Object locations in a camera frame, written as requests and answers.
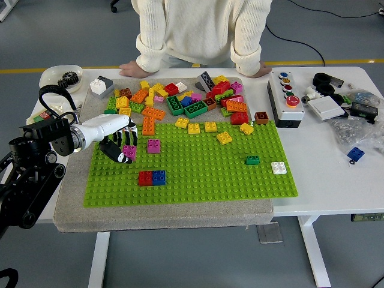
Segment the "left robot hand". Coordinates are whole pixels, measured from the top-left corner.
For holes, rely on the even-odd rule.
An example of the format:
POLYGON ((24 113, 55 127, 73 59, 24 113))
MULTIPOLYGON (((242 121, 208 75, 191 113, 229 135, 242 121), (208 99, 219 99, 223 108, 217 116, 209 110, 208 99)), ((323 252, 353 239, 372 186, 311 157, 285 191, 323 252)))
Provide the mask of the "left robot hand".
POLYGON ((133 145, 137 145, 136 123, 128 115, 102 114, 82 124, 73 125, 71 129, 73 133, 77 133, 78 144, 75 144, 75 148, 78 151, 88 148, 92 142, 98 142, 99 149, 114 162, 128 164, 133 162, 132 158, 123 153, 120 144, 109 139, 111 134, 125 131, 128 133, 126 137, 128 143, 131 134, 133 145))

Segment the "person's right hand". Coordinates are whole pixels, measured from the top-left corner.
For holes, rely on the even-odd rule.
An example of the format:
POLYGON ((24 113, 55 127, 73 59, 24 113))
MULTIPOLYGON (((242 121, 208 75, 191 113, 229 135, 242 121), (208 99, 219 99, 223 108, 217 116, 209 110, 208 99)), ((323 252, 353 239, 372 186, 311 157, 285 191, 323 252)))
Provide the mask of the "person's right hand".
POLYGON ((121 76, 133 77, 137 79, 143 79, 151 75, 151 73, 141 69, 136 61, 130 61, 127 64, 122 64, 119 66, 121 76))

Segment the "person's left hand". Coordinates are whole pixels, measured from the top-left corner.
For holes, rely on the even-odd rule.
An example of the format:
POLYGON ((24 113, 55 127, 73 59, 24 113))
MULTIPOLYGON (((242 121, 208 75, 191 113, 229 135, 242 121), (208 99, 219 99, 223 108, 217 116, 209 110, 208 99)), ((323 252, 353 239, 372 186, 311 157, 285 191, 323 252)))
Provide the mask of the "person's left hand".
POLYGON ((263 61, 260 61, 260 68, 258 72, 252 76, 249 76, 249 78, 260 78, 269 74, 271 71, 272 68, 270 66, 267 66, 263 61))

